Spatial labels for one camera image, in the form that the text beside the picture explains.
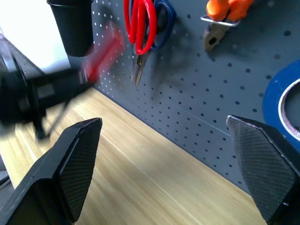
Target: blue scissor handle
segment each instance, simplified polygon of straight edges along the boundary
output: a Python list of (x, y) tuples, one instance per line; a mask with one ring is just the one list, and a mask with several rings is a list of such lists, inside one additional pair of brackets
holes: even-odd
[(171, 5), (171, 3), (168, 0), (156, 0), (154, 3), (154, 7), (156, 10), (157, 17), (159, 15), (159, 12), (162, 9), (162, 7), (165, 7), (167, 14), (168, 14), (168, 24), (165, 29), (165, 34), (164, 34), (162, 41), (158, 45), (155, 45), (155, 43), (153, 43), (153, 45), (151, 47), (151, 51), (155, 52), (155, 51), (161, 49), (166, 44), (167, 40), (169, 39), (172, 29), (173, 29), (173, 26), (175, 24), (177, 14), (176, 14), (175, 9), (173, 8), (173, 6)]

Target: pliers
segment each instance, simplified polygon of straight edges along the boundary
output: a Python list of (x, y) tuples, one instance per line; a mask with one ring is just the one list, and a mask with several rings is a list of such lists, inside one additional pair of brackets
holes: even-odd
[(247, 15), (254, 0), (209, 0), (207, 15), (201, 19), (210, 22), (203, 35), (203, 47), (211, 51), (224, 37), (230, 27), (235, 27)]

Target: red scissors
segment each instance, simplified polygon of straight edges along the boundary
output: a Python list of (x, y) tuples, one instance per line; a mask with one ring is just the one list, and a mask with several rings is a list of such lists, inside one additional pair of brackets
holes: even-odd
[[(131, 24), (129, 19), (129, 0), (124, 0), (124, 17), (126, 32), (130, 43), (135, 43), (136, 54), (145, 54), (152, 47), (157, 31), (157, 16), (152, 0), (134, 0), (131, 12)], [(143, 48), (147, 26), (149, 26), (148, 40)]]

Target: wooden desk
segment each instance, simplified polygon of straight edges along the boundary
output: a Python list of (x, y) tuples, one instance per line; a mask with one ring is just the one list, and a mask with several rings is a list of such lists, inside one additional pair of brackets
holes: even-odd
[(78, 225), (266, 224), (248, 194), (96, 90), (71, 104), (49, 141), (36, 143), (32, 125), (0, 141), (14, 187), (66, 127), (94, 117), (103, 128)]

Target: pegboard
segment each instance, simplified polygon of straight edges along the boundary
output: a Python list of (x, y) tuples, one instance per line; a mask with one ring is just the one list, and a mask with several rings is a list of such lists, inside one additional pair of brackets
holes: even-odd
[[(131, 45), (95, 86), (111, 100), (246, 192), (226, 126), (227, 115), (264, 122), (270, 79), (299, 59), (300, 1), (261, 0), (209, 54), (203, 50), (207, 0), (169, 0), (177, 12), (172, 35), (150, 55), (137, 89)], [(126, 34), (123, 1), (94, 0), (94, 46), (108, 20)], [(70, 57), (72, 66), (78, 61)]]

